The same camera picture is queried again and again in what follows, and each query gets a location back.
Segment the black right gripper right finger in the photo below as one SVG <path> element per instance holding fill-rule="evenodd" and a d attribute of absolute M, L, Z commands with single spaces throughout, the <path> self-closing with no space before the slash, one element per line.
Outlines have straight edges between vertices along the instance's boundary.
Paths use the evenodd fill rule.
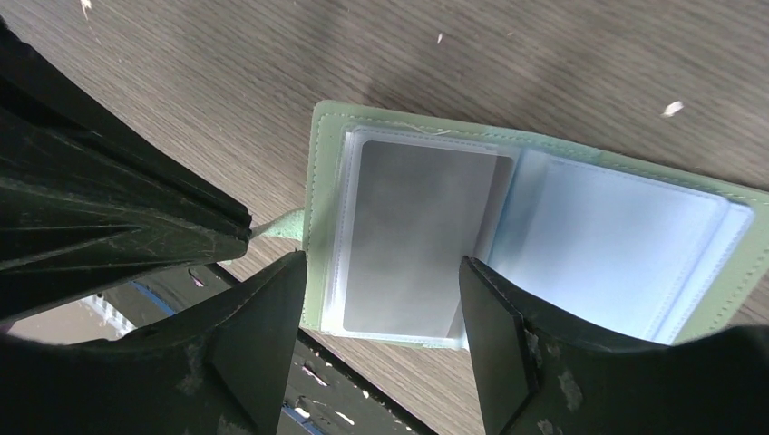
<path fill-rule="evenodd" d="M 472 257 L 459 285 L 489 434 L 768 431 L 764 325 L 664 345 L 587 322 Z"/>

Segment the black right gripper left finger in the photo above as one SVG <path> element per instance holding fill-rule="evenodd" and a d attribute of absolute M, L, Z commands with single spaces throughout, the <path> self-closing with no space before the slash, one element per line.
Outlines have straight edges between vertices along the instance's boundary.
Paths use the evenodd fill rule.
<path fill-rule="evenodd" d="M 4 434 L 274 434 L 307 280 L 286 254 L 116 341 L 1 339 Z"/>

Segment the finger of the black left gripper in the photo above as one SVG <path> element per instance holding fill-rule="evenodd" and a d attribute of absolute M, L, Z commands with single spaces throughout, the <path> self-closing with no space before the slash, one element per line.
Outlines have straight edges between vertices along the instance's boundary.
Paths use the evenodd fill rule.
<path fill-rule="evenodd" d="M 247 208 L 1 29 L 1 318 L 243 256 Z"/>

